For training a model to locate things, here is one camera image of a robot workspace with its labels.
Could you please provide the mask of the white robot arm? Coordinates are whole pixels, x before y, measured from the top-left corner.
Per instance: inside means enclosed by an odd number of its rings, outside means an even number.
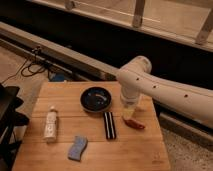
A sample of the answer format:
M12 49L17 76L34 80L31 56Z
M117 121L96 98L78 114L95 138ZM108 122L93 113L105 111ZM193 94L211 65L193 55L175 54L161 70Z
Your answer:
M141 94L213 129L213 90L162 79L151 74L152 64L137 56L117 70L121 102L135 108Z

